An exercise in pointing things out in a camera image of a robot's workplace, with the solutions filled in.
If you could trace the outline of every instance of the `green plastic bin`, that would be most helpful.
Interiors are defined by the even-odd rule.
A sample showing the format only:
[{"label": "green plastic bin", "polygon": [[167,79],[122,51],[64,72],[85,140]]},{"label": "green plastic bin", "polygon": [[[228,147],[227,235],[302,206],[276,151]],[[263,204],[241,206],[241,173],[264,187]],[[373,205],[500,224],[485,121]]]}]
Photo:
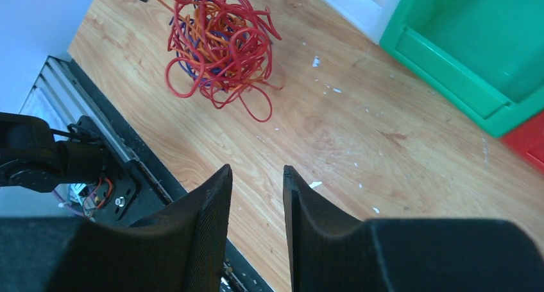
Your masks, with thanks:
[{"label": "green plastic bin", "polygon": [[544,109],[544,0],[401,0],[380,45],[494,137]]}]

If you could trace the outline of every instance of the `red wire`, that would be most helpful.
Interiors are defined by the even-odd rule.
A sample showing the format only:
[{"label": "red wire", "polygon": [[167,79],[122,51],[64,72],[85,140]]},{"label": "red wire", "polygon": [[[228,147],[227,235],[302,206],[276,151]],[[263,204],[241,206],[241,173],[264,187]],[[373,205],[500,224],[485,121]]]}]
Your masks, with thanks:
[{"label": "red wire", "polygon": [[[106,203],[106,201],[108,201],[108,199],[111,197],[113,191],[114,191],[114,184],[112,183],[112,181],[109,179],[109,178],[105,178],[106,182],[108,183],[108,191],[106,193],[106,197],[104,198],[104,200],[102,200],[97,206],[96,206],[96,209],[100,209],[102,208],[102,206],[104,206],[104,204]],[[94,190],[84,199],[83,201],[83,215],[85,215],[85,217],[87,218],[91,218],[92,216],[87,216],[87,213],[85,212],[85,205],[87,204],[87,200],[91,197],[91,196],[95,196],[96,195],[96,191],[100,188],[100,186],[102,185],[102,178],[100,178],[98,180],[98,185],[94,188]]]},{"label": "red wire", "polygon": [[[282,89],[266,82],[273,63],[268,34],[282,39],[272,24],[269,8],[254,10],[249,0],[235,0],[234,3],[228,0],[173,0],[173,8],[163,0],[158,1],[174,14],[167,50],[180,54],[166,65],[164,80],[168,89],[179,98],[189,98],[200,89],[217,109],[240,99],[252,118],[268,121],[272,116],[272,102],[256,84]],[[190,4],[195,6],[191,21],[180,14]],[[185,62],[196,71],[194,83],[187,93],[177,91],[170,81],[170,70],[178,62]],[[242,93],[252,89],[262,93],[268,102],[269,114],[265,119],[257,118],[242,99]],[[220,91],[227,92],[227,99],[217,98]]]},{"label": "red wire", "polygon": [[83,207],[83,215],[85,217],[90,218],[92,216],[87,216],[87,212],[85,212],[85,205],[87,204],[87,200],[89,197],[94,196],[96,194],[96,191],[100,188],[100,185],[102,185],[102,178],[98,180],[98,185],[94,188],[94,190],[84,199],[83,204],[81,205]]},{"label": "red wire", "polygon": [[98,206],[96,207],[97,209],[100,209],[102,206],[104,206],[104,203],[108,201],[108,199],[110,198],[110,196],[112,195],[114,191],[114,184],[112,183],[112,181],[110,181],[109,178],[106,178],[106,182],[108,183],[108,192],[106,193],[106,198],[102,200],[102,202],[100,202]]}]

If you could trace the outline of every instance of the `purple wire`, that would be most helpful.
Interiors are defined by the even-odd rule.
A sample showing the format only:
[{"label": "purple wire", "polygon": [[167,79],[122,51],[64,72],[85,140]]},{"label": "purple wire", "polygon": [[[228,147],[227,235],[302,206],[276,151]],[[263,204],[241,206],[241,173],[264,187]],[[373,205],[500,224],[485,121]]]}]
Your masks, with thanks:
[{"label": "purple wire", "polygon": [[75,215],[77,216],[81,216],[81,217],[85,217],[85,215],[83,215],[82,212],[74,209],[73,207],[71,207],[69,204],[66,203],[66,200],[64,200],[59,194],[58,192],[56,191],[56,189],[53,189],[53,191],[51,191],[51,194],[53,194],[53,196],[55,196],[55,198],[62,204],[64,204],[64,207],[69,210],[70,212],[74,213]]}]

